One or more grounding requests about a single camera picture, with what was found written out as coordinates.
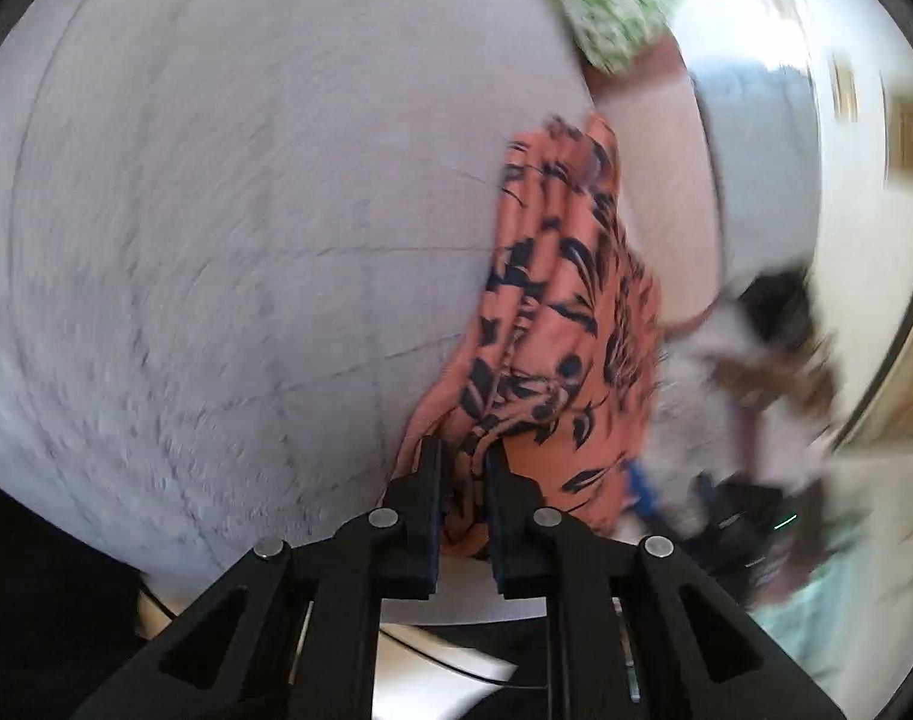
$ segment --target white wall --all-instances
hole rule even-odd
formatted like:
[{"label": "white wall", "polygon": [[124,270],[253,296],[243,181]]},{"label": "white wall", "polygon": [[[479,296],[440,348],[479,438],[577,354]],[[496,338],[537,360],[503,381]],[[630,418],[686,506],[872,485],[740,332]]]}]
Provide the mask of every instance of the white wall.
[{"label": "white wall", "polygon": [[[880,367],[913,289],[913,182],[885,180],[884,94],[913,94],[913,50],[877,0],[798,0],[820,118],[823,199],[813,286],[837,334],[839,413]],[[834,117],[830,58],[848,57],[858,122]]]},{"label": "white wall", "polygon": [[691,71],[752,61],[806,65],[798,29],[775,18],[766,0],[683,0],[671,29]]}]

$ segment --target orange scarf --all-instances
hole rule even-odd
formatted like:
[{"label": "orange scarf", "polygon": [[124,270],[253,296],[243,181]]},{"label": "orange scarf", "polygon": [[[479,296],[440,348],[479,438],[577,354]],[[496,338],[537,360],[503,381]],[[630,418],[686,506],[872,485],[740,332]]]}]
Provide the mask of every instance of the orange scarf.
[{"label": "orange scarf", "polygon": [[659,284],[617,215],[616,136],[552,119],[506,148],[493,266],[439,380],[407,425],[395,475],[421,437],[453,452],[451,554],[487,541],[483,455],[503,438],[514,473],[550,506],[609,535],[623,509],[623,461],[642,448],[655,382]]}]

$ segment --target green led light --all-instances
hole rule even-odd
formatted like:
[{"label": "green led light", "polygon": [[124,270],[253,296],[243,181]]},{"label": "green led light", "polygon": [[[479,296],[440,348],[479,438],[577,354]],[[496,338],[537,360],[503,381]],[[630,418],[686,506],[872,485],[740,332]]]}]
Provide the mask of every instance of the green led light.
[{"label": "green led light", "polygon": [[793,522],[794,519],[796,519],[796,514],[794,514],[792,517],[789,517],[789,518],[783,520],[783,522],[781,522],[779,525],[774,526],[773,530],[774,531],[780,530],[780,528],[782,528],[784,525],[789,525],[789,523]]}]

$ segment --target orange patterned cloth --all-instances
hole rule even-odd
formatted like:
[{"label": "orange patterned cloth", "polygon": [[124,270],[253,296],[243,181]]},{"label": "orange patterned cloth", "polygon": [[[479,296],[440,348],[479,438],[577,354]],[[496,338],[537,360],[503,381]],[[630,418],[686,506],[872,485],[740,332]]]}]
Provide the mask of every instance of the orange patterned cloth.
[{"label": "orange patterned cloth", "polygon": [[483,455],[503,438],[510,468],[550,506],[612,533],[623,461],[642,448],[655,382],[659,285],[626,242],[613,130],[553,119],[506,148],[493,266],[463,339],[407,425],[395,475],[420,439],[453,455],[444,547],[487,542]]}]

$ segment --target black cable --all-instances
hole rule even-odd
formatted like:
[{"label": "black cable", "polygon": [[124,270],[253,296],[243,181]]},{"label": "black cable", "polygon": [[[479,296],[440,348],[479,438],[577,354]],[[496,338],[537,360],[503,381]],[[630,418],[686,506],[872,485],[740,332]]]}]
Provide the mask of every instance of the black cable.
[{"label": "black cable", "polygon": [[[158,610],[166,615],[167,619],[175,620],[176,614],[172,613],[170,607],[168,607],[160,598],[153,592],[149,587],[146,586],[145,581],[140,583],[140,591],[143,595],[146,595],[153,605],[158,608]],[[403,647],[408,652],[412,652],[414,655],[420,656],[420,658],[426,659],[431,664],[437,665],[440,668],[445,668],[447,671],[452,671],[455,674],[459,674],[461,677],[466,677],[470,680],[477,680],[479,683],[486,683],[487,685],[496,685],[497,688],[508,688],[510,690],[546,690],[546,685],[513,685],[513,683],[505,682],[504,680],[493,680],[489,677],[484,677],[480,674],[474,674],[472,671],[467,671],[460,668],[459,666],[454,666],[453,664],[447,664],[446,661],[441,661],[439,658],[431,656],[430,653],[424,652],[418,647],[413,646],[409,642],[402,640],[402,638],[392,635],[390,632],[380,629],[380,635],[388,638],[388,640],[394,641]]]},{"label": "black cable", "polygon": [[497,688],[506,688],[508,690],[546,690],[546,685],[514,685],[514,683],[508,683],[504,680],[492,680],[489,677],[484,677],[479,674],[474,674],[472,671],[466,671],[465,669],[460,668],[459,666],[454,666],[453,664],[448,664],[446,661],[441,661],[439,658],[431,656],[430,653],[426,653],[421,650],[419,647],[415,647],[410,643],[405,642],[402,638],[392,635],[390,632],[380,629],[380,635],[382,637],[388,638],[388,640],[394,641],[403,647],[405,650],[412,652],[414,655],[420,656],[420,658],[426,659],[431,664],[437,665],[440,668],[445,668],[447,671],[452,671],[454,674],[459,674],[461,677],[466,677],[470,680],[477,680],[479,683],[486,683],[487,685],[496,685]]},{"label": "black cable", "polygon": [[158,610],[162,611],[163,615],[165,615],[165,617],[167,619],[169,619],[169,620],[176,619],[176,614],[172,613],[172,611],[170,610],[170,607],[168,607],[163,601],[161,601],[157,597],[157,594],[155,592],[153,592],[153,590],[151,590],[149,587],[146,586],[146,582],[143,580],[140,580],[140,592],[143,595],[146,595],[146,597],[148,597],[148,599],[149,599],[149,602],[151,602],[153,605],[155,605],[156,608],[158,608]]}]

